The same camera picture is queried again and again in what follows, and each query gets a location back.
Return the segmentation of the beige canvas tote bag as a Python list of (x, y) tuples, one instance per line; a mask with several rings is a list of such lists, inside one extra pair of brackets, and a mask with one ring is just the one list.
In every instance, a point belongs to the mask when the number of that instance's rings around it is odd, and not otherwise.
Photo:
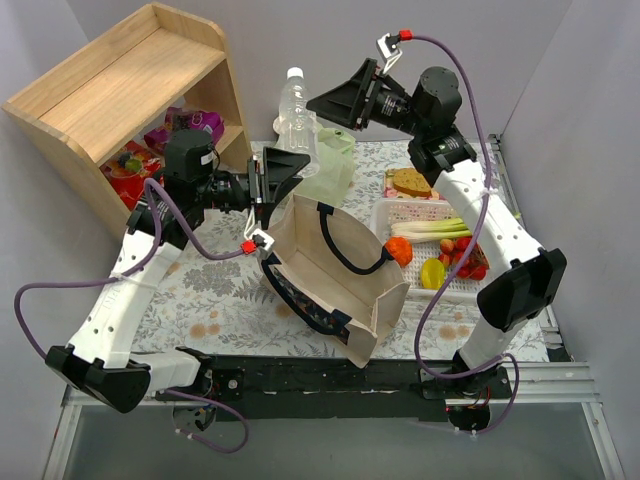
[(315, 332), (363, 368), (397, 324), (409, 283), (386, 247), (347, 212), (294, 195), (267, 230), (265, 281)]

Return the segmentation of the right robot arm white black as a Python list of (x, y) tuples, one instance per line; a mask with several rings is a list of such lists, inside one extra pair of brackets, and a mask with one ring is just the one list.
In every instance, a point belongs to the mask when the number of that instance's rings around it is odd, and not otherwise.
[(481, 248), (496, 277), (478, 293), (481, 318), (456, 352), (451, 371), (440, 376), (469, 398), (486, 389), (487, 370), (505, 358), (523, 324), (553, 301), (567, 266), (560, 249), (545, 249), (491, 192), (489, 156), (476, 155), (455, 125), (462, 99), (472, 95), (462, 68), (429, 67), (408, 94), (367, 59), (349, 80), (306, 104), (350, 130), (374, 121), (410, 135), (414, 168), (471, 229), (470, 245)]

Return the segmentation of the light green plastic bag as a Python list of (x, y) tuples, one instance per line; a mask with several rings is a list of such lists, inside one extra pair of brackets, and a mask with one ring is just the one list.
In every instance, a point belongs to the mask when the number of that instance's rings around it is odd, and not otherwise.
[(340, 207), (356, 170), (355, 138), (344, 130), (322, 128), (318, 133), (317, 152), (320, 170), (303, 180), (294, 193)]

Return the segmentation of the yellow bell pepper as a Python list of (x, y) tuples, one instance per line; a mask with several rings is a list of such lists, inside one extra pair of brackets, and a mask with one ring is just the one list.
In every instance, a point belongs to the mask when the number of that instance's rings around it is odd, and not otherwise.
[(422, 287), (428, 290), (439, 290), (446, 280), (446, 268), (438, 258), (427, 259), (420, 270)]

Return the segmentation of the slice of brown bread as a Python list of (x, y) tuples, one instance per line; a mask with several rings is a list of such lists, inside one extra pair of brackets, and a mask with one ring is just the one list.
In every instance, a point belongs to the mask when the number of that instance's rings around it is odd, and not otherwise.
[(393, 188), (402, 194), (427, 198), (432, 193), (431, 186), (424, 176), (414, 168), (396, 169), (391, 180)]

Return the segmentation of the purple snack packet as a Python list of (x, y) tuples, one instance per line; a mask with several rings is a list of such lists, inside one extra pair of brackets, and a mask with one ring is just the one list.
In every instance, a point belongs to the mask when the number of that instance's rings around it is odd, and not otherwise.
[(222, 117), (216, 112), (169, 107), (163, 123), (145, 133), (143, 140), (153, 152), (163, 155), (172, 135), (181, 130), (205, 131), (216, 144), (224, 134), (225, 125)]

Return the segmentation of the orange tangerine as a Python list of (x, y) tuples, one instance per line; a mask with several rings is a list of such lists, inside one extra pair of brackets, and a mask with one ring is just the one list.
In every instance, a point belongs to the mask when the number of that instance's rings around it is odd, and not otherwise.
[(407, 267), (413, 260), (413, 247), (404, 237), (394, 236), (387, 240), (385, 248), (401, 268)]

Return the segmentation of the green spring onions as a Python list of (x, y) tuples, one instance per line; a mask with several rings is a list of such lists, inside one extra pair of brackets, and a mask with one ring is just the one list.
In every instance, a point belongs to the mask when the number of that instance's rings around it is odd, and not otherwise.
[(391, 226), (391, 236), (405, 238), (410, 243), (425, 243), (471, 237), (472, 232), (461, 218), (448, 218), (398, 222)]

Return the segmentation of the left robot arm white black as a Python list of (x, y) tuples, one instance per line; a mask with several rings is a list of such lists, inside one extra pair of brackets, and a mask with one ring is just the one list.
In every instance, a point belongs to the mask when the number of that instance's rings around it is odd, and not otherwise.
[(172, 135), (164, 149), (164, 180), (146, 180), (96, 304), (68, 343), (46, 355), (46, 365), (69, 385), (120, 413), (170, 387), (193, 400), (211, 392), (204, 355), (187, 348), (133, 353), (138, 325), (168, 268), (194, 241), (206, 210), (247, 212), (243, 239), (260, 257), (269, 257), (275, 243), (267, 232), (270, 217), (310, 163), (307, 154), (266, 147), (261, 157), (248, 159), (246, 172), (232, 173), (215, 167), (217, 157), (203, 131)]

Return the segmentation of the red snack packet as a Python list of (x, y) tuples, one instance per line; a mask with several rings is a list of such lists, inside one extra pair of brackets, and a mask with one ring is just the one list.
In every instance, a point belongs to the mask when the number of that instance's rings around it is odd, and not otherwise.
[(144, 180), (162, 168), (161, 158), (135, 141), (127, 142), (100, 170), (129, 211), (144, 193)]

